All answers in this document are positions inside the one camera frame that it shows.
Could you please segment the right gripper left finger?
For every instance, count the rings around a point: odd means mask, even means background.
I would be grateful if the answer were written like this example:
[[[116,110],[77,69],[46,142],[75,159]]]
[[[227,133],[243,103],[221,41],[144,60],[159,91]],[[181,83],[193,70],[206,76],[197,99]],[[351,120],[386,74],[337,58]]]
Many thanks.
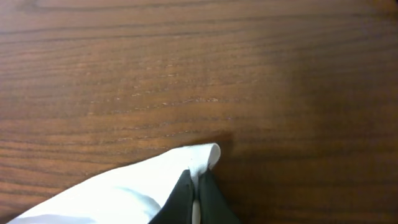
[[[191,224],[195,189],[190,171],[181,173],[166,203],[149,224]]]

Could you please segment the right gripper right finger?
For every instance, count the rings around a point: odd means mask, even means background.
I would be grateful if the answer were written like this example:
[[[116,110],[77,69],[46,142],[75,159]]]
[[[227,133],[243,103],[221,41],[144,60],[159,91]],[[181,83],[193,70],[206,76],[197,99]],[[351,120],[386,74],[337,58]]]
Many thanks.
[[[206,170],[199,177],[198,186],[202,224],[241,224],[217,186],[211,170]]]

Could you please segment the white t-shirt with logo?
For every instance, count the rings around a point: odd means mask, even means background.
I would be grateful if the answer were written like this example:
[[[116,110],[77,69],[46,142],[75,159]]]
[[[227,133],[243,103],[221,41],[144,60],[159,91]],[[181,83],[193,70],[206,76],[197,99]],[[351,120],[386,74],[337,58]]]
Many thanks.
[[[198,178],[218,162],[216,143],[184,146],[96,175],[24,212],[21,223],[149,223],[164,207],[183,172]]]

